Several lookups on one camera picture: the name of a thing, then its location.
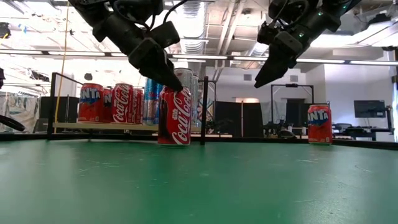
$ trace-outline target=wooden shelf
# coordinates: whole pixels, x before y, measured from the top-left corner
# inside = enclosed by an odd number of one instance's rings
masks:
[[[70,129],[113,129],[113,130],[157,131],[158,125],[108,124],[108,123],[53,123],[53,127],[70,128]],[[191,132],[200,133],[200,128],[192,127]]]

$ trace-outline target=monitor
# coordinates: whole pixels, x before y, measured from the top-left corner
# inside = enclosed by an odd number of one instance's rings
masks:
[[[354,100],[355,118],[385,118],[384,100]]]

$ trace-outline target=green table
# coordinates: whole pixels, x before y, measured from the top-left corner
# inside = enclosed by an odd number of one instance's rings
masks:
[[[398,223],[398,152],[0,143],[0,223]]]

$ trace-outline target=blue soda can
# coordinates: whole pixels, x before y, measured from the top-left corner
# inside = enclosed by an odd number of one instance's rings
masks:
[[[157,83],[150,78],[147,78],[144,87],[144,116],[142,121],[146,125],[155,124],[156,108],[158,108],[156,99]]]
[[[160,92],[162,91],[162,89],[163,89],[163,85],[158,83],[156,85],[156,103],[155,103],[156,114],[155,114],[154,124],[159,124],[159,98],[160,98]]]

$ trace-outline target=red soda can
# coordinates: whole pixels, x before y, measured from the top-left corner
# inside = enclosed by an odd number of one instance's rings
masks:
[[[134,89],[132,97],[132,108],[134,124],[142,124],[142,117],[144,115],[144,91]]]
[[[110,123],[112,121],[112,90],[104,89],[104,109],[102,122]]]
[[[112,91],[112,120],[114,123],[132,124],[133,87],[129,84],[118,83]]]
[[[308,109],[308,141],[332,143],[331,110],[328,105],[311,105]]]
[[[99,84],[84,83],[80,90],[79,122],[100,122],[103,113],[104,88]]]
[[[191,93],[187,87],[177,92],[169,87],[160,92],[158,144],[191,143]]]

